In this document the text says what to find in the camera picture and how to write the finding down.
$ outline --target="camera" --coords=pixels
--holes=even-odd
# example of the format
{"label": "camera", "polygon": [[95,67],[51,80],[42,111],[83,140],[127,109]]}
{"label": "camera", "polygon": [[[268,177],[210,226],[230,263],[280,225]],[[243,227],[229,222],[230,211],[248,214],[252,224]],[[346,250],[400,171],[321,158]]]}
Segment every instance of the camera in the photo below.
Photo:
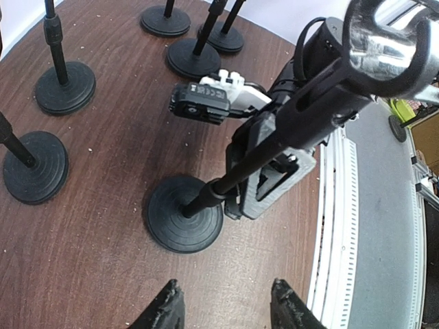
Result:
{"label": "camera", "polygon": [[227,92],[206,84],[178,84],[169,110],[177,117],[220,125],[230,114]]}

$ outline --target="black cable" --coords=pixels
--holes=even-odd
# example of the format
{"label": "black cable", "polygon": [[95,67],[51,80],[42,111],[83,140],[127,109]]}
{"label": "black cable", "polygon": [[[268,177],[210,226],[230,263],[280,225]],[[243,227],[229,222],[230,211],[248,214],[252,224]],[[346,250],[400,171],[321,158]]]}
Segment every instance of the black cable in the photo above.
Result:
{"label": "black cable", "polygon": [[256,83],[256,82],[245,82],[244,86],[250,86],[253,87],[254,89],[256,89],[257,91],[260,91],[261,93],[263,93],[264,95],[267,95],[267,90],[262,87],[260,84]]}
{"label": "black cable", "polygon": [[54,0],[45,0],[45,5],[46,5],[46,17],[52,19],[56,15]]}
{"label": "black cable", "polygon": [[305,39],[307,37],[308,31],[314,24],[318,22],[324,22],[325,20],[326,18],[324,17],[317,17],[316,19],[313,19],[307,24],[307,26],[305,26],[303,31],[300,33],[299,39],[297,40],[296,51],[294,52],[293,56],[294,77],[298,81],[307,81],[307,78],[305,77],[305,72],[303,71],[303,47],[305,46]]}

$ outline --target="dark wood surface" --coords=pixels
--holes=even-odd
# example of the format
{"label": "dark wood surface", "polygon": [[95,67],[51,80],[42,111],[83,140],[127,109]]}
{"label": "dark wood surface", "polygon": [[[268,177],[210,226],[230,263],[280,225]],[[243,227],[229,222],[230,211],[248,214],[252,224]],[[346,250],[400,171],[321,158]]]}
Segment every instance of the dark wood surface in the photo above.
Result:
{"label": "dark wood surface", "polygon": [[[0,108],[17,136],[52,132],[71,160],[67,185],[48,204],[24,206],[0,184],[1,328],[125,328],[171,278],[185,292],[186,328],[270,328],[276,277],[306,299],[318,170],[262,218],[227,219],[199,254],[166,252],[143,227],[143,200],[160,180],[224,173],[224,150],[239,125],[213,127],[168,112],[181,81],[163,60],[172,40],[138,24],[141,10],[162,2],[66,0],[59,7],[67,60],[87,63],[97,78],[92,103],[70,117],[48,117],[34,100],[36,80],[51,66],[41,24],[0,63]],[[194,36],[207,4],[177,4],[190,14]],[[223,67],[269,87],[293,46],[243,19],[236,27],[246,46]]]}

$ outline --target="round stand base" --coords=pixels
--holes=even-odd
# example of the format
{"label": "round stand base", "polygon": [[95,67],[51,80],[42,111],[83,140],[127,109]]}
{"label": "round stand base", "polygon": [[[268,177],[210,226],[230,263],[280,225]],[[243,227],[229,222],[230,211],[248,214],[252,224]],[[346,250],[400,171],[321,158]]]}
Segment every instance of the round stand base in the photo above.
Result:
{"label": "round stand base", "polygon": [[389,125],[392,130],[393,135],[400,143],[404,143],[407,139],[407,132],[405,128],[401,127],[401,120],[396,115],[391,115],[389,117]]}
{"label": "round stand base", "polygon": [[220,235],[221,205],[204,209],[192,218],[182,215],[182,207],[198,196],[204,182],[191,176],[176,176],[161,182],[152,193],[144,212],[152,237],[164,248],[179,254],[200,252]]}
{"label": "round stand base", "polygon": [[179,40],[169,46],[167,63],[172,71],[189,79],[201,79],[221,68],[221,58],[218,52],[206,44],[200,56],[195,56],[193,48],[196,39]]}
{"label": "round stand base", "polygon": [[35,157],[36,165],[27,168],[9,151],[3,164],[6,188],[24,204],[42,204],[64,186],[69,156],[61,141],[48,132],[30,132],[20,141]]}
{"label": "round stand base", "polygon": [[[227,34],[221,33],[223,25],[224,22],[217,22],[215,24],[209,39],[207,39],[207,43],[223,54],[239,53],[244,47],[244,37],[234,27]],[[202,28],[203,25],[200,26],[198,35],[200,35]]]}
{"label": "round stand base", "polygon": [[148,8],[142,13],[140,26],[145,32],[163,38],[175,38],[189,31],[191,19],[185,12],[174,8],[169,18],[165,17],[164,13],[163,5]]}
{"label": "round stand base", "polygon": [[69,82],[62,86],[52,67],[36,84],[36,101],[44,113],[67,115],[83,108],[93,97],[96,79],[93,71],[80,62],[66,63]]}

